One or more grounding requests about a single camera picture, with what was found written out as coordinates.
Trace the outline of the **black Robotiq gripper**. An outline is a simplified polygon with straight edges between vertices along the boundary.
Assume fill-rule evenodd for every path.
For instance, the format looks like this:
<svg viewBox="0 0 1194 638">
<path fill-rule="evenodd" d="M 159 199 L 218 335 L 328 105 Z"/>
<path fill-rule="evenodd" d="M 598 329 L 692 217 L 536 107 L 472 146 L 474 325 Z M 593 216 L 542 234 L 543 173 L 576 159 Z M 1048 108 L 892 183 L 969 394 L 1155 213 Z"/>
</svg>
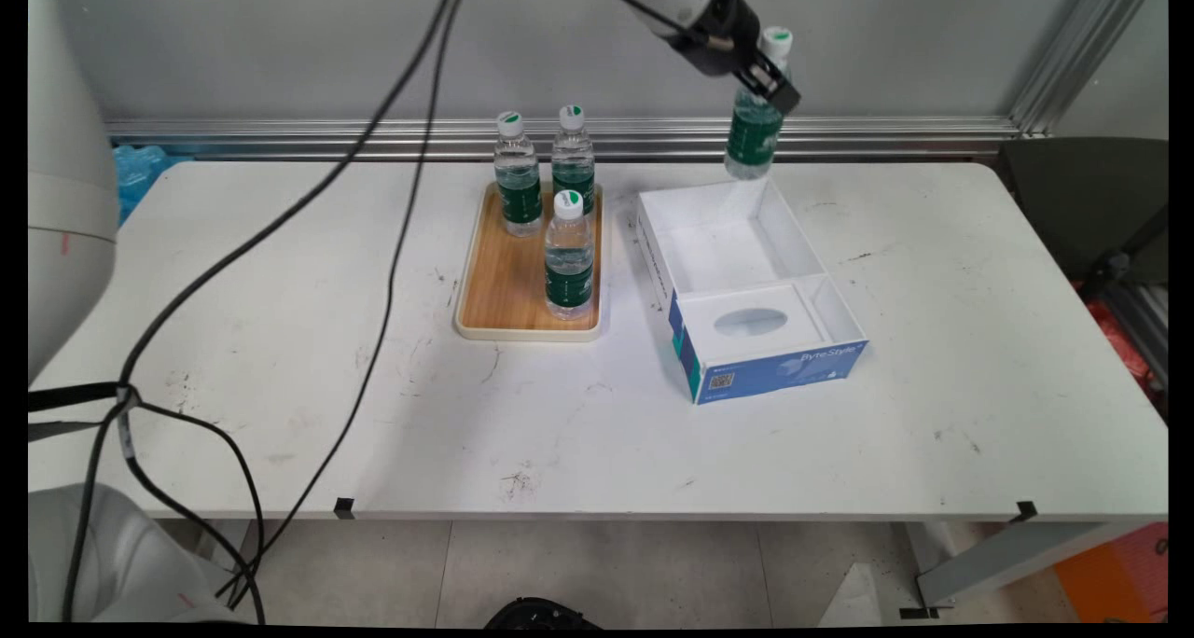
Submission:
<svg viewBox="0 0 1194 638">
<path fill-rule="evenodd" d="M 693 22 L 683 22 L 689 33 L 667 35 L 666 44 L 703 76 L 736 78 L 753 98 L 781 116 L 792 114 L 802 97 L 792 82 L 784 57 L 773 59 L 757 48 L 758 16 L 745 0 L 702 0 Z"/>
</svg>

